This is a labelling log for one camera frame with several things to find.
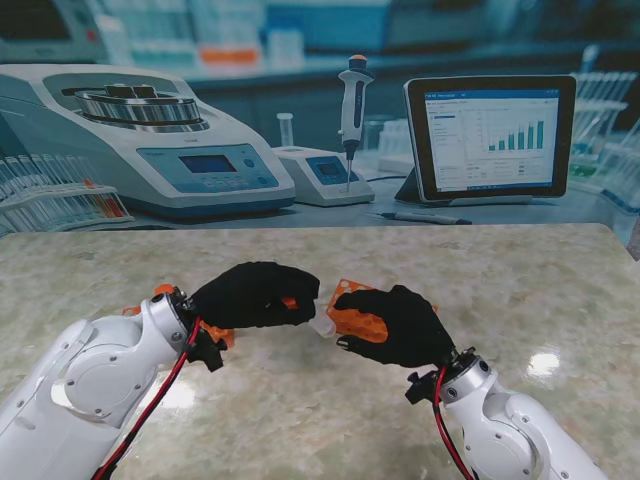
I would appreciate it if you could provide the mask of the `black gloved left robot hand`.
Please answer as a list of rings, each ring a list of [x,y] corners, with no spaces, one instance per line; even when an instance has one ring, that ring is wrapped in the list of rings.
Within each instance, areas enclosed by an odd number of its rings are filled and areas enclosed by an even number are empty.
[[[276,262],[246,262],[224,272],[192,296],[206,324],[221,329],[298,326],[316,315],[320,281]]]

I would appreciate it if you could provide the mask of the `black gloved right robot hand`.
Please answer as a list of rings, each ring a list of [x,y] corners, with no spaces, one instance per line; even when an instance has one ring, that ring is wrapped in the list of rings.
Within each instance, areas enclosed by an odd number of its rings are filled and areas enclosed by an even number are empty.
[[[336,341],[342,349],[383,365],[441,368],[449,363],[455,350],[431,303],[403,285],[396,285],[388,292],[372,289],[344,293],[334,307],[355,309],[384,321],[388,336],[383,343],[372,343],[353,335],[343,335]]]

